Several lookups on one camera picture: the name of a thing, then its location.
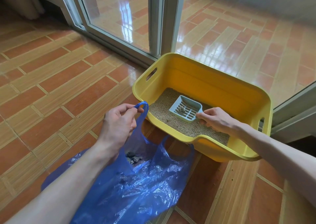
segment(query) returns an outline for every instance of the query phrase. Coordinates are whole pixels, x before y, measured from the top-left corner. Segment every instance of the person's right hand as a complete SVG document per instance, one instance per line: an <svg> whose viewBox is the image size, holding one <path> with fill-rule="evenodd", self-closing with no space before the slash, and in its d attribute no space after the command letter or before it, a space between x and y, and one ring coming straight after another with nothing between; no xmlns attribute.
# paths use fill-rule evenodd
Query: person's right hand
<svg viewBox="0 0 316 224"><path fill-rule="evenodd" d="M232 118L220 107L210 108L196 114L200 118L200 124L212 127L215 131L227 133L234 136L234 131L240 122Z"/></svg>

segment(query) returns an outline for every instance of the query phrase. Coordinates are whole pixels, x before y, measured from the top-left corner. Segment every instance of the person's left arm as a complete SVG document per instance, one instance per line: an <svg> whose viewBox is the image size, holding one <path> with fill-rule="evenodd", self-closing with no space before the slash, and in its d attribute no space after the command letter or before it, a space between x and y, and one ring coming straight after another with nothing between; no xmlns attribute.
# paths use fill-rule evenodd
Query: person's left arm
<svg viewBox="0 0 316 224"><path fill-rule="evenodd" d="M68 224L99 173L117 158L136 127L137 112L143 109L131 104L107 112L95 145L6 224Z"/></svg>

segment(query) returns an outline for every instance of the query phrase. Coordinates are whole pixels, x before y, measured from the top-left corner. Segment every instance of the litter box rim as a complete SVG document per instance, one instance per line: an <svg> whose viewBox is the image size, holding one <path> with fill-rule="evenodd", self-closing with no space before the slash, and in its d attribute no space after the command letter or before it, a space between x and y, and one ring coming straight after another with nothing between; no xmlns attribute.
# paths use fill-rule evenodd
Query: litter box rim
<svg viewBox="0 0 316 224"><path fill-rule="evenodd" d="M268 136L270 136L271 124L272 124L273 108L272 108L272 102L271 102L270 96L269 96L269 94L268 94L263 88L261 88L261 87L255 85L255 84L248 83L248 82L246 82L246 81L244 81L244 80L242 80L242 79L240 79L240 78L238 78L238 77L235 77L235 76L233 76L233 75L231 75L231 74L227 74L227 73L224 73L224 72L222 72L222 71L219 71L219 70L217 70L217 69L215 69L215 68L206 66L205 64L202 64L202 63L200 63L200 62L198 62L198 61L196 61L196 60L194 60L194 59L192 59L192 58L186 57L186 56L181 55L181 54L177 54L177 53L166 53L166 54L164 54L164 55L161 55L159 59L157 59L150 67L148 67L148 69L147 69L142 75L140 75L140 77L134 82L134 84L133 84L133 86L132 86L132 92L133 92L133 95L135 96L136 99L138 99L139 101L144 101L142 98L140 98L140 97L137 95L137 93L136 93L136 91L135 91L135 86L137 85L138 81L141 80L141 79L143 79L143 77L147 77L148 75L150 75L150 73L151 73L151 72L157 67L157 65L159 64L158 61L159 61L160 59L162 59L163 57L169 56L169 55L176 55L176 56L184 57L184 58L186 58L186 59L191 60L191 61L194 62L196 65L199 65L200 67L203 67L204 69L211 68L211 69L213 69L215 72L220 72L221 74L224 74L224 75L226 75L226 76L230 76L230 77L236 78L236 79L238 79L240 82L243 82L245 85L247 85L247 86L253 86L253 87L259 89L261 92L263 92L264 95L266 95L266 96L269 98L269 100L270 100L270 111L269 111L269 114L268 114L268 116L267 116L268 120L267 120L267 122L265 122L265 124L268 126L268 128L267 128L267 132L266 132L266 133L263 132L263 133L266 134L266 135L268 135ZM199 139L206 139L206 140L212 142L213 144L215 144L216 146L218 146L218 147L220 147L220 148L222 148L222 149L224 149L224 150L230 152L231 154L234 154L234 155L236 156L236 158L235 158L235 159L232 159L232 160L245 160L245 161L253 162L253 161L260 160L260 159L262 158L262 157L259 156L257 153L256 153L256 155L254 155L254 156L252 156L252 157L248 157L248 156L242 155L242 154L236 152L235 150L232 150L231 148L229 148L229 147L227 147L227 146L221 144L220 142L216 141L215 139L213 139L213 138L211 138L211 137L209 137L209 136L207 136L207 135L201 134L201 135L198 135L198 136L196 136L196 137L189 137L189 136L187 136L187 135L185 135L185 134L183 134L183 133L181 133L181 132L175 130L174 128L168 126L168 125L165 124L164 122L160 121L160 120L157 119L155 116L153 116L150 111L148 111L148 114L147 114L146 119L148 119L155 127L157 127L157 128L159 128L160 130L166 132L167 134L169 134L169 135L172 136L173 138L179 140L180 142L184 142L184 143L194 143L195 141L197 141L197 140L199 140ZM169 128L172 129L172 132L167 132L167 131L166 131L166 129L169 129Z"/></svg>

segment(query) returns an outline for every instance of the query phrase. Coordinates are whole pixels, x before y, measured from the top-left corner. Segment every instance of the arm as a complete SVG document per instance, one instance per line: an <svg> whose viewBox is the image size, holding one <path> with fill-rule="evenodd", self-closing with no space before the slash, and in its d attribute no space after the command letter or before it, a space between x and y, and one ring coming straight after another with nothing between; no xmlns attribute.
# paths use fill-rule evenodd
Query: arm
<svg viewBox="0 0 316 224"><path fill-rule="evenodd" d="M130 104L111 109L95 145L6 224L69 223L99 173L117 158L136 127L137 111L144 110Z"/></svg>
<svg viewBox="0 0 316 224"><path fill-rule="evenodd" d="M248 124L237 121L219 107L196 115L201 118L201 124L242 140L316 207L315 157L276 141Z"/></svg>

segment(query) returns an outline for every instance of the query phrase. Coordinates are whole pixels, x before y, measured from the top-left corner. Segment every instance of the yellow litter box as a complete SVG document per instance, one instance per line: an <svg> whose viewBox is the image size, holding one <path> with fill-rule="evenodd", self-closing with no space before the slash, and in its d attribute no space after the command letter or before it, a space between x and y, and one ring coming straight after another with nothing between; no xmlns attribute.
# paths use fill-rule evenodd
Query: yellow litter box
<svg viewBox="0 0 316 224"><path fill-rule="evenodd" d="M258 129L264 118L263 133L270 135L272 106L269 95L261 88L229 74L201 64L180 54L162 55L134 83L133 94L148 104L155 102L166 88L173 88L200 102L221 107L241 122ZM230 137L227 146L206 135L186 136L155 118L148 120L181 142L192 143L196 150L217 162L256 161L258 154L241 140Z"/></svg>

